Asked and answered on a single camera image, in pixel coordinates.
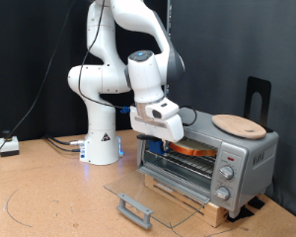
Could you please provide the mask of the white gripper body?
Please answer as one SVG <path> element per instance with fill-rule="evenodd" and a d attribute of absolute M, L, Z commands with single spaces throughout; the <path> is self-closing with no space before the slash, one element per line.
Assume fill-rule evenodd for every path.
<path fill-rule="evenodd" d="M 184 137 L 179 106 L 168 98 L 156 103 L 137 103 L 130 107 L 131 127 L 146 135 L 155 136 L 172 142 Z"/>

